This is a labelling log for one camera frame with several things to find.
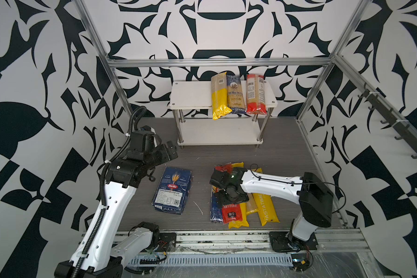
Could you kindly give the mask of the red yellow spaghetti pack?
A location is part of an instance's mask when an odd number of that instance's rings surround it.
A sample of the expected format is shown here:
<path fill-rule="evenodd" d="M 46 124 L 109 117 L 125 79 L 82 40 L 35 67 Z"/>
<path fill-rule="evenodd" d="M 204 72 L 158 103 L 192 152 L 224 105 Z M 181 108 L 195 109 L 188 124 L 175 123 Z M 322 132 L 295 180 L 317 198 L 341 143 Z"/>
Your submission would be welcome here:
<path fill-rule="evenodd" d="M 234 221 L 242 221 L 243 219 L 242 212 L 241 212 L 239 205 L 220 206 L 218 203 L 218 207 L 222 208 L 222 218 L 223 218 L 222 223 L 227 224 L 227 223 L 234 222 Z"/>

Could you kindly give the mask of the blue yellow spaghetti pack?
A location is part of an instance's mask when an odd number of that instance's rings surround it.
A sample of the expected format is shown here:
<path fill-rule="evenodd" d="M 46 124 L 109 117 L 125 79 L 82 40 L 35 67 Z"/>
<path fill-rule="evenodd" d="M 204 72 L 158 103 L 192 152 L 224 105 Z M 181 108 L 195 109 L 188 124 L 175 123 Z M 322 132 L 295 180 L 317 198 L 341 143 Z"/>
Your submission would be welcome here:
<path fill-rule="evenodd" d="M 228 107 L 232 114 L 246 114 L 243 89 L 240 76 L 227 75 Z"/>

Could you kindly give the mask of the red ended spaghetti pack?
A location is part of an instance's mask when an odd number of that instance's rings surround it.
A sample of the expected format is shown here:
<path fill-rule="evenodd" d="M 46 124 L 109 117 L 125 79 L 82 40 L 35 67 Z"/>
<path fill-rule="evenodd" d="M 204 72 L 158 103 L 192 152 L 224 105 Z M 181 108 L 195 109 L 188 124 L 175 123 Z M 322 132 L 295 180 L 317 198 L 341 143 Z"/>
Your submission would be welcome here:
<path fill-rule="evenodd" d="M 266 115 L 264 77 L 257 74 L 247 76 L 247 107 L 250 115 Z"/>

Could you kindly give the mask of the yellow brown spaghetti pack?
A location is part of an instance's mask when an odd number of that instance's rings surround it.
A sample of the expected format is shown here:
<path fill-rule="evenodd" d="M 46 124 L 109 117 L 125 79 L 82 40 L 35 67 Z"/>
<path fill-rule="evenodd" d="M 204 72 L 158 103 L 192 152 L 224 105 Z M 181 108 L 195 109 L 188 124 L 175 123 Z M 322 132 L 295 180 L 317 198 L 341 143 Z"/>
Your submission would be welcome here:
<path fill-rule="evenodd" d="M 213 120 L 218 120 L 232 112 L 228 105 L 227 75 L 220 73 L 211 78 Z"/>

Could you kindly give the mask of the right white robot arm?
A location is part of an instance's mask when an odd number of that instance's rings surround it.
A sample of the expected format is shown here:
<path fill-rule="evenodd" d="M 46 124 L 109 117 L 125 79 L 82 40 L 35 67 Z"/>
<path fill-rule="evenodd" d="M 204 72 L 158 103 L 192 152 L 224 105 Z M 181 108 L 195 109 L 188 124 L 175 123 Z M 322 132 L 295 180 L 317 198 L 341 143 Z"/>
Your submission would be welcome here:
<path fill-rule="evenodd" d="M 237 205 L 249 200 L 249 193 L 260 193 L 288 200 L 299 205 L 301 212 L 291 223 L 288 233 L 271 232 L 272 250 L 291 253 L 307 250 L 315 239 L 317 228 L 331 227 L 334 194 L 315 174 L 305 172 L 301 177 L 282 177 L 234 167 L 230 173 L 214 170 L 210 185 L 219 189 L 220 205 Z"/>

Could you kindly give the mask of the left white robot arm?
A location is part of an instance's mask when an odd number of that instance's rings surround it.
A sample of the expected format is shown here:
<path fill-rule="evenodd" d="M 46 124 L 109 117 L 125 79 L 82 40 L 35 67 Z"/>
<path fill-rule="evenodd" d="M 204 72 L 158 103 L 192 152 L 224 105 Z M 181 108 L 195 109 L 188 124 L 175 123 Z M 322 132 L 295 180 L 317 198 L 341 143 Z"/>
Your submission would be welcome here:
<path fill-rule="evenodd" d="M 178 157 L 171 141 L 163 143 L 149 126 L 129 129 L 118 153 L 105 161 L 100 204 L 78 248 L 54 271 L 56 278 L 120 278 L 131 259 L 159 239 L 157 225 L 142 222 L 132 235 L 114 244 L 127 205 L 144 178 L 154 181 L 157 166 Z"/>

